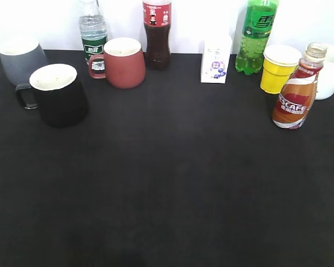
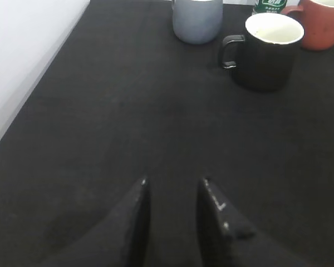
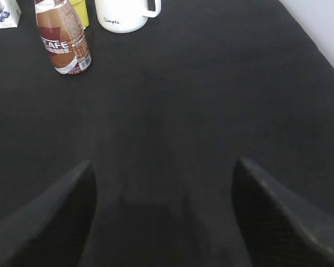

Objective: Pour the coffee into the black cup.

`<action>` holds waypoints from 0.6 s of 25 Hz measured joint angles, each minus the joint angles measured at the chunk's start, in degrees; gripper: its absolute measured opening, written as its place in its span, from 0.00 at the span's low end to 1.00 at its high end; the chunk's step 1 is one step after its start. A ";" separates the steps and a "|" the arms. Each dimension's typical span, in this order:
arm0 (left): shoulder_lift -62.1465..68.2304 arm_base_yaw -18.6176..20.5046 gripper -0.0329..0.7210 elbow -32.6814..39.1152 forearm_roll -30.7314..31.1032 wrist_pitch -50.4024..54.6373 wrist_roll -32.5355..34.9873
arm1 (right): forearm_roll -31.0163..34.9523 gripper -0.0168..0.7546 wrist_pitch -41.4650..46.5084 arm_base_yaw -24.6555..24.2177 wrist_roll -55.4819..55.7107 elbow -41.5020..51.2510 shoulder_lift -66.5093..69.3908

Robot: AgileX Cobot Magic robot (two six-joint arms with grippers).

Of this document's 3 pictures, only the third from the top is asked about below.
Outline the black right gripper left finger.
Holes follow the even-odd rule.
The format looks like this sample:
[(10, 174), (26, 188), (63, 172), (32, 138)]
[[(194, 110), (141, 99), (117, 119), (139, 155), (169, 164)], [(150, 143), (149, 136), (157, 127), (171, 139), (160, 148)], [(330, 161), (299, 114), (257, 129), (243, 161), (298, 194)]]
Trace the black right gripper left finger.
[(0, 220), (0, 266), (77, 266), (96, 205), (95, 172), (83, 161)]

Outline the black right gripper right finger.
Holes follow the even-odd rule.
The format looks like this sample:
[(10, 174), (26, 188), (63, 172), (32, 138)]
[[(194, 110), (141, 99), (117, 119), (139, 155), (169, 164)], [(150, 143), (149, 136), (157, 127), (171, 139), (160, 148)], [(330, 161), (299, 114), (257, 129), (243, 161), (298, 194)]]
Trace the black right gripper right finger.
[(253, 266), (334, 266), (334, 217), (250, 159), (234, 167), (231, 201)]

